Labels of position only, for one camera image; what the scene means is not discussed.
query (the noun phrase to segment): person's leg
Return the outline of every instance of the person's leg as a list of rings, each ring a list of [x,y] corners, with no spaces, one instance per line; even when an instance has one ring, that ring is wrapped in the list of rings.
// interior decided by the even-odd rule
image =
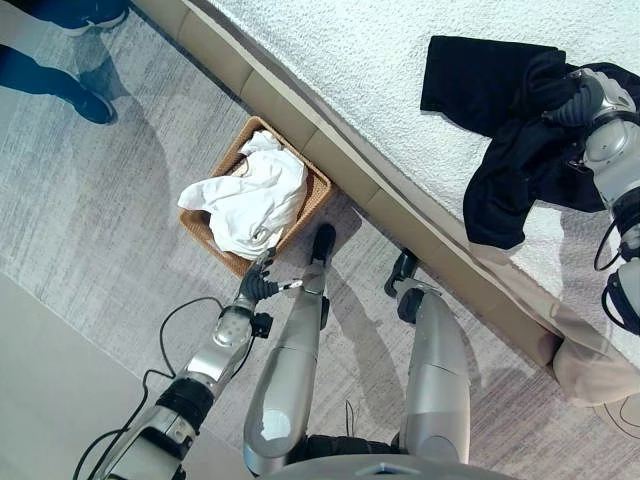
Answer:
[[[60,97],[94,123],[110,123],[115,117],[108,101],[84,88],[68,73],[42,67],[33,58],[6,45],[0,45],[0,85],[33,95]]]
[[[111,28],[127,12],[127,0],[7,0],[23,12],[81,35],[92,26]]]

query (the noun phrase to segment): white bed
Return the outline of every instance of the white bed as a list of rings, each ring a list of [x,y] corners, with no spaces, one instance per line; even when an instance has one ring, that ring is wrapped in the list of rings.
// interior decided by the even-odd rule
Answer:
[[[592,269],[608,214],[537,203],[521,246],[476,249],[464,233],[462,199],[489,139],[420,112],[432,35],[556,46],[575,65],[608,61],[640,73],[637,1],[205,1],[268,52],[409,204],[427,216],[433,200],[443,207],[436,223],[447,237],[502,272],[506,288],[536,304],[552,328],[568,336],[595,331],[600,338],[587,340],[596,344],[590,347],[613,346],[640,368],[640,338],[613,325],[600,306],[609,272]]]

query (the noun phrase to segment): laundry basket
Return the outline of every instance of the laundry basket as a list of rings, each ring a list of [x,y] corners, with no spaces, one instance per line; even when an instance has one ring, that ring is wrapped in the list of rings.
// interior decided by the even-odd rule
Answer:
[[[309,222],[311,217],[327,202],[331,196],[332,183],[318,167],[303,157],[289,142],[287,142],[271,125],[259,117],[251,117],[240,134],[227,150],[219,164],[211,172],[211,177],[219,177],[231,174],[238,164],[245,158],[238,153],[238,150],[249,140],[256,130],[269,130],[291,153],[302,161],[307,167],[307,195],[302,207],[298,212],[296,223],[287,230],[276,245],[276,256],[282,251],[296,236],[296,234]],[[230,252],[223,252],[218,249],[213,232],[209,228],[209,213],[201,210],[182,210],[180,212],[180,223],[191,233],[191,235],[202,244],[210,253],[218,257],[229,270],[237,276],[242,277],[251,265],[251,261],[239,257]]]

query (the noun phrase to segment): silver robot leg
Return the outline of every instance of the silver robot leg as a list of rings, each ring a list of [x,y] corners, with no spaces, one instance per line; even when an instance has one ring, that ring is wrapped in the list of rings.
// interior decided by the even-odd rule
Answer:
[[[323,300],[325,263],[335,238],[333,227],[322,228],[305,272],[304,287],[269,355],[245,420],[244,461],[256,475],[295,461],[296,447],[306,438],[320,330],[329,307],[328,300]]]
[[[399,447],[422,459],[466,463],[469,375],[460,329],[433,287],[407,278],[413,275],[417,260],[408,251],[403,255],[394,267],[391,291],[387,289],[396,294],[400,317],[416,326]],[[402,273],[397,267],[403,262]]]

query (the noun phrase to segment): gray floor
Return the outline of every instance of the gray floor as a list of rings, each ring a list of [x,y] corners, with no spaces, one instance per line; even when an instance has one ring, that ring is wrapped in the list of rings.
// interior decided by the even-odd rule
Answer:
[[[54,98],[0,92],[13,102],[3,103],[0,122],[0,271],[140,375],[160,365],[157,329],[168,311],[200,295],[227,301],[238,286],[183,231],[175,202],[211,169],[249,112],[136,14],[113,32],[69,39],[47,27],[40,40],[29,38],[38,61],[105,93],[119,121],[95,126]],[[381,288],[399,247],[337,194],[273,276],[301,271],[315,226],[327,220],[339,238],[310,431],[343,433],[348,399],[356,434],[388,441],[399,423],[412,342]],[[638,441],[610,430],[592,410],[567,405],[546,373],[445,298],[467,343],[471,463],[522,479],[640,478]],[[276,318],[272,337],[256,342],[207,420],[233,446],[241,443],[247,392],[291,305],[284,296],[264,302]],[[216,316],[202,304],[178,315],[167,330],[176,364]]]

